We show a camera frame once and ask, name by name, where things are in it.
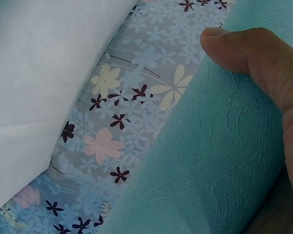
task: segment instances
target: finger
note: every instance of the finger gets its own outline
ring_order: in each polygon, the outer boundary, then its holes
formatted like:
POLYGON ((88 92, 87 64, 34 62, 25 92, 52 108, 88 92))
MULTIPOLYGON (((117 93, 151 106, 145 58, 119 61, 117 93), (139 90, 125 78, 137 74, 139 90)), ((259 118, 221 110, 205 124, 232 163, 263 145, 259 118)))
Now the finger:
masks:
POLYGON ((207 28, 201 44, 220 66, 249 74, 284 112, 285 155, 293 186, 293 48, 264 28, 242 32, 207 28))

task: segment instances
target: fabric roll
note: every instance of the fabric roll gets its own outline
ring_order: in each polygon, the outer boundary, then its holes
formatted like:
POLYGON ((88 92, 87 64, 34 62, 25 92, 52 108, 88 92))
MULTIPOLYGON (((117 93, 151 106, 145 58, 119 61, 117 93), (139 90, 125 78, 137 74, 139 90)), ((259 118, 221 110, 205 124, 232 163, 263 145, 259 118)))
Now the fabric roll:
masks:
POLYGON ((0 0, 0 207, 47 169, 71 107, 135 2, 0 0))
MULTIPOLYGON (((223 28, 293 46, 293 1, 239 0, 223 28)), ((284 164, 282 113, 206 57, 100 234, 238 234, 284 164)))

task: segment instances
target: light blue floral fabric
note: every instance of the light blue floral fabric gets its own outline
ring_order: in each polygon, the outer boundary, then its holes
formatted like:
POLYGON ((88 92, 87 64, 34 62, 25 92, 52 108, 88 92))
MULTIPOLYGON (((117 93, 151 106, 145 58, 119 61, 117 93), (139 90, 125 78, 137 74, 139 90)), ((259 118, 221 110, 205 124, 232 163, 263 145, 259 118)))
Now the light blue floral fabric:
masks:
POLYGON ((145 0, 133 8, 75 105, 49 169, 0 209, 0 234, 99 230, 199 66, 202 30, 220 27, 231 2, 145 0))

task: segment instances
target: turquoise fabric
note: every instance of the turquoise fabric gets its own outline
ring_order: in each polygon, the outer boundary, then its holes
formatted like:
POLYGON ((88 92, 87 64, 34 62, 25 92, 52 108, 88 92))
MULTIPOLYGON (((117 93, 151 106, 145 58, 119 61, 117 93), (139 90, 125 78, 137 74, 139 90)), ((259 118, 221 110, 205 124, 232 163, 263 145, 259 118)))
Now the turquoise fabric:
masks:
MULTIPOLYGON (((293 0, 239 0, 224 28, 293 46, 293 0)), ((283 163, 282 114, 248 76, 205 58, 100 234, 237 234, 283 163)))

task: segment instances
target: white fabric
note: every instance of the white fabric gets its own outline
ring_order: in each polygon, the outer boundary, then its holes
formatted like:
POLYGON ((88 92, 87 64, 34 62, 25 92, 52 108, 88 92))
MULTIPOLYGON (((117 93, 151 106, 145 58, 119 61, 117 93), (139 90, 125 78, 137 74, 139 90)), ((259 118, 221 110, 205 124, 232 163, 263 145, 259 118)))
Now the white fabric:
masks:
POLYGON ((136 0, 0 0, 0 207, 49 165, 80 91, 136 0))

